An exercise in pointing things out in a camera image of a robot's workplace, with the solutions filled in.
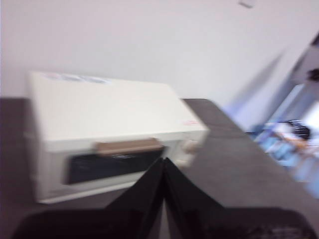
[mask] tan handle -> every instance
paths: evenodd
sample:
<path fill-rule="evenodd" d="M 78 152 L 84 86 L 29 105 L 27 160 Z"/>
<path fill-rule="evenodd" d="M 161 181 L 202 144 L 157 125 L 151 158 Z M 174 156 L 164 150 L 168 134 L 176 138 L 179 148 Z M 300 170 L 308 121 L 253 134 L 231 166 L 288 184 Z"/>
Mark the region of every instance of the tan handle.
<path fill-rule="evenodd" d="M 96 143 L 96 151 L 100 156 L 156 151 L 161 148 L 163 148 L 163 146 L 156 138 L 112 143 Z"/>

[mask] cream toaster oven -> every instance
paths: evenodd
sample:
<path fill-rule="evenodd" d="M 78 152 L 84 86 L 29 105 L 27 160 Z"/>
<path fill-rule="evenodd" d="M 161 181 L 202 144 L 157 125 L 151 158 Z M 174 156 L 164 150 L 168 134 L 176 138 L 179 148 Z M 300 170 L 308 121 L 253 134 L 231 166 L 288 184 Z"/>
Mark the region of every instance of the cream toaster oven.
<path fill-rule="evenodd" d="M 26 128 L 35 198 L 132 186 L 158 157 L 189 166 L 208 128 L 166 84 L 32 72 Z"/>

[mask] wall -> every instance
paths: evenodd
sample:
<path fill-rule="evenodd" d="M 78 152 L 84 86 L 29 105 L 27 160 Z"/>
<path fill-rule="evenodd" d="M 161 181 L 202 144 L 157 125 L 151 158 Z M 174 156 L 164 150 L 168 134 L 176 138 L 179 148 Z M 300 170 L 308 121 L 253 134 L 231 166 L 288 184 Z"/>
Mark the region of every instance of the wall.
<path fill-rule="evenodd" d="M 265 120 L 319 27 L 317 0 L 2 0 L 1 96 L 28 70 L 169 83 L 244 129 Z"/>

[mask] label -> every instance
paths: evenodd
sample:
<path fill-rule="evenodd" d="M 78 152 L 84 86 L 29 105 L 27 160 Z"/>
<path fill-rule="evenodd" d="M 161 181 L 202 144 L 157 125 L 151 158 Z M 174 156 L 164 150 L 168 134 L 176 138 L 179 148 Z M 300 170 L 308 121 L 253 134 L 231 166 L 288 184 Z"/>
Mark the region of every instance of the label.
<path fill-rule="evenodd" d="M 184 125 L 198 125 L 199 122 L 196 121 L 196 120 L 185 120 L 185 121 L 183 122 L 183 124 L 184 124 Z"/>
<path fill-rule="evenodd" d="M 98 83 L 98 84 L 111 84 L 111 80 L 93 77 L 93 76 L 75 76 L 75 75 L 65 75 L 65 74 L 57 74 L 57 73 L 45 73 L 44 76 L 51 80 L 56 81 L 74 81 L 74 82 L 90 82 L 90 83 Z"/>

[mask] oven knob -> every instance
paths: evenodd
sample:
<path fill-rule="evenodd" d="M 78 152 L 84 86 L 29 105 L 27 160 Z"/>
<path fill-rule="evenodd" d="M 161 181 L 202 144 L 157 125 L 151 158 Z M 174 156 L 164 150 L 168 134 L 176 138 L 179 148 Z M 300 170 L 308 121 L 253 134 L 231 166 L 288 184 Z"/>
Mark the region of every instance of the oven knob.
<path fill-rule="evenodd" d="M 197 140 L 188 140 L 183 144 L 182 149 L 185 153 L 196 154 L 199 149 L 199 143 Z"/>

